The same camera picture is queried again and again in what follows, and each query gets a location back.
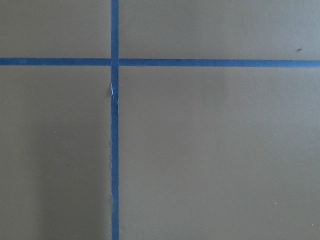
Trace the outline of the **long blue tape strip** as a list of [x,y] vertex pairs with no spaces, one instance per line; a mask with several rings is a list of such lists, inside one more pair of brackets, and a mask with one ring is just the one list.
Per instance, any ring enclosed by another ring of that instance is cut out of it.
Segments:
[[111,238],[120,238],[119,227],[119,2],[111,1]]

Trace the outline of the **crossing blue tape strip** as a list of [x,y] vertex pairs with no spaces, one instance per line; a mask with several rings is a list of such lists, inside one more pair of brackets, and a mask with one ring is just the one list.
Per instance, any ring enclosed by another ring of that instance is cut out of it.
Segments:
[[2,57],[2,66],[319,68],[319,60]]

